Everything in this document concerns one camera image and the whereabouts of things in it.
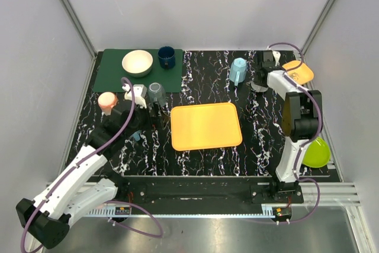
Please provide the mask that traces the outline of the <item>white footed mug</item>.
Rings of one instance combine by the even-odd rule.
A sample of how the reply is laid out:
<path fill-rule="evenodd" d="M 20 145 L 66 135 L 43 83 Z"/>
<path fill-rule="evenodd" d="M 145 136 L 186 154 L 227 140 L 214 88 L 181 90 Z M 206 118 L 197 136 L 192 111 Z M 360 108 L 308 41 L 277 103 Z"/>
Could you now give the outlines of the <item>white footed mug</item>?
<path fill-rule="evenodd" d="M 254 82 L 251 82 L 250 85 L 255 92 L 266 92 L 268 90 L 268 87 L 257 85 Z"/>

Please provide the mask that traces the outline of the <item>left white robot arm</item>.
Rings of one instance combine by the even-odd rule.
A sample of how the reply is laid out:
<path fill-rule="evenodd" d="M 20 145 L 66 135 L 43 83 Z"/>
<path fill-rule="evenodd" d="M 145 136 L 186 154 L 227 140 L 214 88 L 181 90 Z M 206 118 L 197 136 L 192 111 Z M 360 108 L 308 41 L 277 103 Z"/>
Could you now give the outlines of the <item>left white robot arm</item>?
<path fill-rule="evenodd" d="M 16 205 L 23 227 L 21 251 L 25 251 L 27 235 L 38 240 L 42 247 L 54 248 L 79 219 L 101 204 L 113 201 L 131 206 L 144 202 L 141 192 L 146 191 L 147 185 L 130 182 L 114 171 L 105 173 L 83 193 L 78 190 L 121 150 L 127 139 L 160 127 L 162 115 L 157 104 L 144 106 L 133 100 L 116 104 L 90 133 L 67 168 L 39 195 L 31 200 L 23 198 Z"/>

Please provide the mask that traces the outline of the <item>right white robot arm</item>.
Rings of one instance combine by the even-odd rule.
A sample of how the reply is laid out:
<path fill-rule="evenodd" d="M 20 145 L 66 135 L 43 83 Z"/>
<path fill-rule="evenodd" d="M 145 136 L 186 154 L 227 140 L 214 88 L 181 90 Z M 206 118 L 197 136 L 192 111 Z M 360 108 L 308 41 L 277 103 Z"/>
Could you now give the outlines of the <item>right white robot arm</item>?
<path fill-rule="evenodd" d="M 257 92 L 274 90 L 283 100 L 281 130 L 285 146 L 275 170 L 278 182 L 269 188 L 270 199 L 283 203 L 290 189 L 283 183 L 295 183 L 305 152 L 322 130 L 322 95 L 296 83 L 279 65 L 272 50 L 257 52 L 257 67 L 252 86 Z"/>

